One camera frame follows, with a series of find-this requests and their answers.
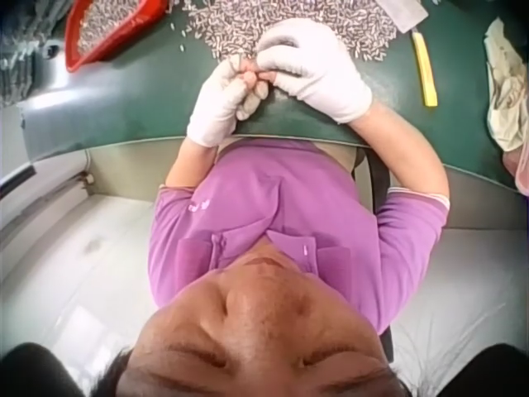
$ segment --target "woman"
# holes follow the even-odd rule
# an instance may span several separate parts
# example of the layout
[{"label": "woman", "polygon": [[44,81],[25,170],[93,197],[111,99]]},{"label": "woman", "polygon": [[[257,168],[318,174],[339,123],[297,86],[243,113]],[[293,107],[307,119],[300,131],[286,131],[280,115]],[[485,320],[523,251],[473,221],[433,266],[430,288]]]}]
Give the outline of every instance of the woman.
[{"label": "woman", "polygon": [[[443,166],[420,132],[373,100],[329,28],[287,20],[257,50],[255,67],[225,61],[202,87],[156,204],[149,276],[161,309],[99,390],[403,393],[379,334],[419,286],[446,222]],[[355,130],[402,188],[373,215],[350,174],[306,141],[242,140],[216,162],[255,82],[236,75],[252,70]]]}]

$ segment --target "small metal part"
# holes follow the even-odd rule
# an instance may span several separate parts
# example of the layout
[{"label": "small metal part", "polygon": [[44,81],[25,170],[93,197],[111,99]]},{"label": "small metal part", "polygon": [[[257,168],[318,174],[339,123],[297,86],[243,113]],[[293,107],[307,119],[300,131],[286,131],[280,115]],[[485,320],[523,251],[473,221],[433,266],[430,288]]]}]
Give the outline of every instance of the small metal part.
[{"label": "small metal part", "polygon": [[310,18],[328,25],[355,58],[384,58],[397,28],[376,0],[206,0],[198,8],[184,0],[186,33],[202,38],[215,59],[252,56],[256,42],[276,22]]},{"label": "small metal part", "polygon": [[141,0],[93,0],[79,29],[78,51],[90,52],[116,30],[140,6]]}]

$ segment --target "woman's right hand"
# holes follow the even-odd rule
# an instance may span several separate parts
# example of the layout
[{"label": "woman's right hand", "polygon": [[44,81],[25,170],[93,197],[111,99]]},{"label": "woman's right hand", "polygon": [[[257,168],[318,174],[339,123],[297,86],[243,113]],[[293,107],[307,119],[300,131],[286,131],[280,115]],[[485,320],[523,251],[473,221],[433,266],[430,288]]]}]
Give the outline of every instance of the woman's right hand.
[{"label": "woman's right hand", "polygon": [[321,23],[279,22],[263,34],[257,53],[261,79],[340,124],[364,115],[373,101],[345,45]]}]

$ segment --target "lips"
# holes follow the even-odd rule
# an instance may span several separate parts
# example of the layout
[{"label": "lips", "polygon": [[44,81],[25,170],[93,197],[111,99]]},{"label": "lips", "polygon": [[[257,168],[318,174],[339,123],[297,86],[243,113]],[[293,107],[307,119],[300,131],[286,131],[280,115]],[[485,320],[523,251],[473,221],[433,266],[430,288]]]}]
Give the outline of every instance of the lips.
[{"label": "lips", "polygon": [[255,258],[255,259],[252,259],[251,261],[249,262],[246,262],[244,264],[244,266],[250,266],[250,265],[270,265],[270,266],[276,266],[276,267],[280,267],[281,269],[284,269],[284,266],[281,265],[279,262],[275,261],[274,259],[271,259],[271,258]]}]

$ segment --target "eye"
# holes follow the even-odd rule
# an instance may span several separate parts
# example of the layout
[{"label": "eye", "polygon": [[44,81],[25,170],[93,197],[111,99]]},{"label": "eye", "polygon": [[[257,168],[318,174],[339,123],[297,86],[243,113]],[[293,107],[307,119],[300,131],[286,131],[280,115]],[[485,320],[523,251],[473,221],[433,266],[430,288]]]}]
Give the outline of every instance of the eye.
[{"label": "eye", "polygon": [[330,356],[334,356],[335,354],[343,352],[355,352],[355,349],[351,346],[343,345],[326,347],[324,349],[316,350],[315,352],[311,353],[308,357],[303,358],[302,364],[303,366],[314,366],[318,362],[324,361]]}]

